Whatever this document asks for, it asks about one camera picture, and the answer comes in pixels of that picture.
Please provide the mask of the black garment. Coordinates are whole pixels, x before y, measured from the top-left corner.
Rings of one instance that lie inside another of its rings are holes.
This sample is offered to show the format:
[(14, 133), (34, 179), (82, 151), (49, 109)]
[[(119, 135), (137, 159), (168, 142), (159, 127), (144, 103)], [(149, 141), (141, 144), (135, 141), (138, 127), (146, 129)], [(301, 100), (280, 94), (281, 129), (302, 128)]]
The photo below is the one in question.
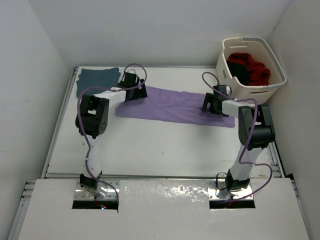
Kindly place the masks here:
[(247, 86), (249, 84), (251, 77), (247, 67), (237, 63), (228, 63), (227, 65), (231, 75), (237, 77), (242, 85)]

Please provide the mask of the aluminium table edge rail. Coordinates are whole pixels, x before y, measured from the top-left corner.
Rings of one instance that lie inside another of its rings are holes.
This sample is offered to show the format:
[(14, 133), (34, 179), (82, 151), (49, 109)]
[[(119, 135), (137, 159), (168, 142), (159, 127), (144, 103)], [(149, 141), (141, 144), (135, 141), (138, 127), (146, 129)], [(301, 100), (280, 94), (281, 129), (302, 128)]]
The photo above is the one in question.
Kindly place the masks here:
[(61, 104), (61, 107), (60, 107), (60, 110), (59, 110), (58, 118), (57, 118), (57, 121), (56, 121), (56, 124), (55, 124), (54, 132), (53, 132), (53, 135), (52, 135), (52, 138), (51, 138), (51, 141), (50, 141), (50, 145), (49, 145), (49, 149), (48, 149), (48, 152), (47, 152), (47, 156), (46, 156), (46, 159), (45, 159), (45, 162), (44, 162), (44, 166), (43, 166), (43, 169), (42, 169), (42, 173), (41, 173), (41, 177), (40, 177), (41, 179), (45, 179), (46, 178), (48, 167), (49, 167), (49, 164), (50, 164), (50, 161), (51, 161), (51, 158), (52, 158), (52, 154), (53, 154), (53, 151), (54, 151), (54, 148), (55, 148), (55, 145), (56, 145), (57, 137), (58, 137), (58, 134), (59, 134), (59, 131), (60, 131), (60, 128), (61, 128), (61, 123), (62, 123), (63, 118), (64, 118), (64, 114), (65, 114), (66, 107), (67, 107), (68, 102), (69, 102), (70, 94), (71, 94), (72, 89), (73, 89), (73, 85), (74, 85), (74, 81), (75, 81), (75, 77), (77, 75), (78, 69), (79, 69), (79, 67), (76, 66), (75, 68), (73, 68), (73, 70), (72, 70), (72, 72), (70, 74), (70, 77), (69, 77), (69, 80), (68, 80), (68, 83), (67, 83), (67, 86), (66, 86), (66, 89), (65, 89), (65, 93), (64, 93), (64, 96), (63, 96), (62, 104)]

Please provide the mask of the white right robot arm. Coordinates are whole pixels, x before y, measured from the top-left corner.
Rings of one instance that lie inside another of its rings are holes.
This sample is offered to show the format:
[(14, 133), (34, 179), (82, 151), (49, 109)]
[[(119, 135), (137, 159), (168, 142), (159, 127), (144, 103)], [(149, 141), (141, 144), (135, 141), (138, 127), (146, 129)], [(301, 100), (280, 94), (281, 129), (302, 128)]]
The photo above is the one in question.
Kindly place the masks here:
[(237, 100), (227, 95), (226, 85), (215, 85), (213, 93), (206, 93), (203, 112), (238, 121), (240, 149), (233, 166), (225, 177), (227, 191), (238, 191), (250, 183), (251, 171), (261, 151), (275, 140), (275, 129), (269, 107), (254, 98)]

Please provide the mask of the cream perforated laundry basket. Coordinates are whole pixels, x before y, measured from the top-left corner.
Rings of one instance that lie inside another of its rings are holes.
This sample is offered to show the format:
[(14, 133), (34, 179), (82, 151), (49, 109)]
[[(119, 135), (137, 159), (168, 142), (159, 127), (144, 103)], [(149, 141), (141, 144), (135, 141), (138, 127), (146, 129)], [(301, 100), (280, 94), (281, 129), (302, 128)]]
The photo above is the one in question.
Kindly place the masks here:
[(216, 72), (219, 82), (230, 86), (233, 98), (254, 98), (259, 104), (287, 83), (274, 52), (259, 37), (224, 39)]

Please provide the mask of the white front cover panel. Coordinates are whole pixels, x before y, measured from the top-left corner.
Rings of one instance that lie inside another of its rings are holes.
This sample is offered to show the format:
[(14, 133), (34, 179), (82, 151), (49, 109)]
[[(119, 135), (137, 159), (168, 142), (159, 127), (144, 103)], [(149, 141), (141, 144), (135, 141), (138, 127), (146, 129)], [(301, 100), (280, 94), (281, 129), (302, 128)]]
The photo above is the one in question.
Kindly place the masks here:
[(74, 179), (39, 179), (21, 240), (306, 240), (289, 179), (273, 179), (254, 208), (210, 209), (206, 180), (122, 180), (119, 209), (73, 209)]

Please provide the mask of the red garment in basket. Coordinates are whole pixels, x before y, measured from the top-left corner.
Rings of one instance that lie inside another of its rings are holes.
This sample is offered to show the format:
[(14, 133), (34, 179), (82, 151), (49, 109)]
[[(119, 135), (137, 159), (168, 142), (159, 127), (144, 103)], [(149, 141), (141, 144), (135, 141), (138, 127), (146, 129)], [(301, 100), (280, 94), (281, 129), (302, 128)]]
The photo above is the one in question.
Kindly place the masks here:
[(236, 52), (232, 53), (228, 59), (228, 63), (236, 63), (247, 67), (250, 75), (249, 84), (246, 86), (268, 86), (271, 71), (265, 66), (264, 63), (255, 61), (251, 54)]

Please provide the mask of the blue t shirt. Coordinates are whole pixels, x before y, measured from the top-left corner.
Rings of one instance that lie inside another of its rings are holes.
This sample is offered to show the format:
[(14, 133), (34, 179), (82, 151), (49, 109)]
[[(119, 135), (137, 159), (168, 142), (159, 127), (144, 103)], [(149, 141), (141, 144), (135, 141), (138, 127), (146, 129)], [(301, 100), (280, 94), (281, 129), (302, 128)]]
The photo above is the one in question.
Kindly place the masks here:
[(78, 76), (79, 79), (76, 82), (76, 96), (79, 97), (85, 89), (90, 87), (102, 87), (108, 89), (115, 87), (119, 82), (120, 76), (121, 73), (118, 67), (101, 70), (83, 68)]

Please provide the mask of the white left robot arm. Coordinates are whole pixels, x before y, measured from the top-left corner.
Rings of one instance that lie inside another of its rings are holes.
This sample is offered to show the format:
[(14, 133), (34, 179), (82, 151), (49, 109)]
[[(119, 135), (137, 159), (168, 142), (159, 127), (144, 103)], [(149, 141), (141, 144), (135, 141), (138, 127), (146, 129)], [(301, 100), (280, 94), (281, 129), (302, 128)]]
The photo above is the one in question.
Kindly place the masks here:
[(82, 187), (96, 190), (100, 178), (101, 161), (94, 156), (94, 142), (107, 129), (110, 108), (114, 105), (146, 98), (146, 78), (136, 73), (123, 72), (120, 82), (110, 87), (93, 85), (84, 88), (77, 97), (75, 126), (84, 137), (88, 150), (84, 159), (84, 171), (79, 176)]

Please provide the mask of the lavender garment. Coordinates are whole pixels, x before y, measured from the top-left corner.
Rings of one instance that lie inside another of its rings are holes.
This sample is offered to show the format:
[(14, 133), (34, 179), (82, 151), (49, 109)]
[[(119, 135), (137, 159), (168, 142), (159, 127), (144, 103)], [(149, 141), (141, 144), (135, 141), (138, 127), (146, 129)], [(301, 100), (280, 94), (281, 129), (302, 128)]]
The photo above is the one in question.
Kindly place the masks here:
[(148, 86), (147, 97), (125, 101), (115, 109), (115, 115), (153, 121), (234, 128), (235, 118), (203, 112), (203, 93), (175, 91)]

